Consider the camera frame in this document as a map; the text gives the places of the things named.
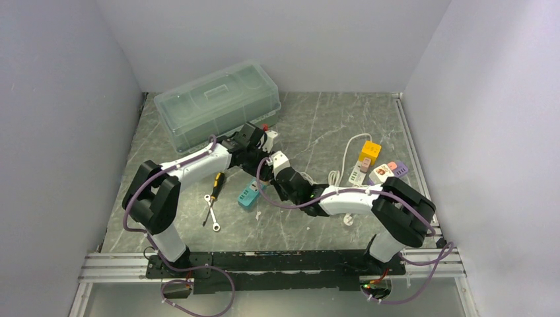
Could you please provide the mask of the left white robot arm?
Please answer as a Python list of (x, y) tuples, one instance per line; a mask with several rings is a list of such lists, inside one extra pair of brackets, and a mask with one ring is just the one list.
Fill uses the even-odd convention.
[(256, 168), (272, 153), (279, 134), (246, 122), (232, 135), (211, 135), (202, 149), (178, 160), (157, 164), (143, 162), (122, 201), (123, 227), (131, 232), (128, 219), (140, 224), (160, 257), (175, 269), (191, 267), (190, 249), (174, 225), (182, 190), (205, 177), (239, 167), (254, 176)]

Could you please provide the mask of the teal power strip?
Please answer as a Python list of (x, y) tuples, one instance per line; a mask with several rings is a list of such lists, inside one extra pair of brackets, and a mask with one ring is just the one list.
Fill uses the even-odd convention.
[(253, 178), (252, 181), (242, 190), (237, 198), (237, 202), (243, 210), (249, 211), (257, 202), (260, 196), (258, 189), (258, 181)]

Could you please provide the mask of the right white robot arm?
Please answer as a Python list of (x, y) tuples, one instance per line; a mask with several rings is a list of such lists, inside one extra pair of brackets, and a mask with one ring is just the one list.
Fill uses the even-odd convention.
[(396, 177), (375, 186), (341, 188), (311, 184), (288, 167), (271, 183), (282, 201), (290, 201), (311, 217), (346, 213), (376, 217), (384, 229), (368, 243), (366, 257), (372, 262), (385, 264), (406, 247), (422, 246), (425, 237), (434, 233), (435, 204)]

